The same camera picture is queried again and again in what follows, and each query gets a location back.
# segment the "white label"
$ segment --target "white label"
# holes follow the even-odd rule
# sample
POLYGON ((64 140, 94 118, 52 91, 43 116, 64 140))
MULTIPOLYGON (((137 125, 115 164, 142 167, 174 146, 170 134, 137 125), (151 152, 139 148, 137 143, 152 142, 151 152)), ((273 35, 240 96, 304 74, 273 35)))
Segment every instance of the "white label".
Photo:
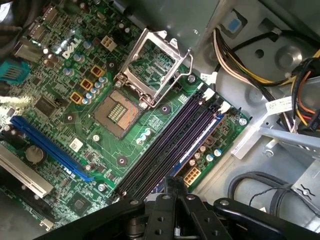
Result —
POLYGON ((200 78, 202 81, 204 81, 207 85, 215 84, 217 81, 217 72, 213 72, 212 74, 206 74, 206 73, 201 73, 200 78))
POLYGON ((81 39, 74 38, 73 42, 66 48, 66 51, 62 53, 62 57, 65 59, 68 59, 70 55, 75 51, 75 49, 79 46, 81 43, 81 39))
POLYGON ((184 104, 186 101, 188 101, 188 97, 186 97, 184 94, 181 94, 178 100, 180 103, 184 104))
POLYGON ((69 147, 77 153, 83 145, 84 144, 78 138, 75 138, 69 147))
POLYGON ((265 104, 268 115, 280 114, 287 111, 292 111, 291 96, 280 98, 274 101, 269 101, 265 104))

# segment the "blue capacitor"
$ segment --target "blue capacitor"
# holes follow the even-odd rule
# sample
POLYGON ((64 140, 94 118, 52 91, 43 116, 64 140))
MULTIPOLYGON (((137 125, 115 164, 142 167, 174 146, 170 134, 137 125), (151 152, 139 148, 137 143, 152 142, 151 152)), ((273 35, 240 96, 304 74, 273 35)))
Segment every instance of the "blue capacitor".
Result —
POLYGON ((85 48, 85 49, 92 49, 93 48, 93 45, 92 45, 92 43, 90 42, 90 41, 84 41, 83 42, 83 47, 85 48))
POLYGON ((108 78, 106 78, 105 76, 101 76, 101 77, 99 77, 99 82, 100 83, 107 83, 108 82, 108 78))
POLYGON ((92 94, 96 94, 98 92, 98 90, 95 87, 93 87, 93 88, 90 89, 90 92, 92 94))
POLYGON ((85 97, 87 98, 87 99, 92 99, 92 94, 90 93, 90 92, 88 92, 86 95, 85 95, 85 97))
POLYGON ((82 99, 82 104, 88 104, 88 103, 89 103, 89 100, 87 98, 82 99))
POLYGON ((97 82, 94 83, 94 87, 97 88, 97 89, 99 89, 99 88, 102 87, 102 84, 97 81, 97 82))
POLYGON ((73 55, 73 59, 78 63, 83 63, 85 61, 85 57, 77 53, 73 55))
POLYGON ((63 74, 66 75, 66 76, 73 76, 75 74, 75 70, 73 70, 72 68, 68 68, 68 67, 65 67, 63 70, 62 70, 63 74))

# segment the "integrated circuit chip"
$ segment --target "integrated circuit chip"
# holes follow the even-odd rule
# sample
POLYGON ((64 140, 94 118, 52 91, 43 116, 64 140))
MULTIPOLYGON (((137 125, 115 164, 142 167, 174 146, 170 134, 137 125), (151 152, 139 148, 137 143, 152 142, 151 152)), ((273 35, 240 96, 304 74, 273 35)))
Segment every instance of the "integrated circuit chip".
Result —
POLYGON ((67 205, 79 217, 82 217, 91 206, 91 202, 85 199, 79 192, 76 192, 67 205))
POLYGON ((40 97, 34 107, 48 118, 56 111, 56 106, 43 96, 40 97))
POLYGON ((117 138, 122 138, 139 118, 139 108, 114 90, 94 112, 94 118, 117 138))

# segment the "pci slot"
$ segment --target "pci slot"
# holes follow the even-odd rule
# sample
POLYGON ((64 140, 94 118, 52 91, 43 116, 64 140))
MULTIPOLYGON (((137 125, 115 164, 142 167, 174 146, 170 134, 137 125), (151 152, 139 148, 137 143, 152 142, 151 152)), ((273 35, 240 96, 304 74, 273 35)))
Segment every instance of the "pci slot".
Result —
POLYGON ((86 182, 92 181, 94 178, 87 176, 82 170, 82 167, 75 162, 68 154, 58 148, 51 140, 44 136, 41 132, 30 125, 22 116, 14 116, 11 118, 11 123, 20 131, 28 136, 28 138, 44 151, 46 151, 52 158, 70 170, 72 173, 78 175, 86 182))
POLYGON ((2 144, 0 144, 0 166, 40 198, 49 194, 54 188, 2 144))

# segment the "blue expansion slot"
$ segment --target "blue expansion slot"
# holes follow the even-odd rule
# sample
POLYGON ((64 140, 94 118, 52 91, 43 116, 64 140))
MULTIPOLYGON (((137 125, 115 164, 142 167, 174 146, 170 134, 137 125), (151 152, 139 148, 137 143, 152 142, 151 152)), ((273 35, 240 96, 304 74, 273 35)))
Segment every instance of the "blue expansion slot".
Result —
MULTIPOLYGON (((180 169, 186 164, 189 158, 194 154, 194 152, 203 144, 203 142, 209 137, 215 127, 224 118, 224 114, 217 115, 215 119, 208 125, 208 127, 202 132, 201 136, 197 138, 192 147, 183 155, 183 157, 177 162, 166 175, 168 177, 175 176, 180 169)), ((160 193, 164 189, 164 180, 162 179, 152 190, 152 194, 160 193)))
POLYGON ((94 178, 87 176, 82 170, 82 167, 75 162, 68 154, 57 147, 50 139, 44 136, 41 132, 30 125, 22 116, 13 116, 11 123, 20 131, 28 136, 28 138, 44 151, 46 151, 56 161, 70 170, 72 173, 78 175, 86 182, 92 181, 94 178))

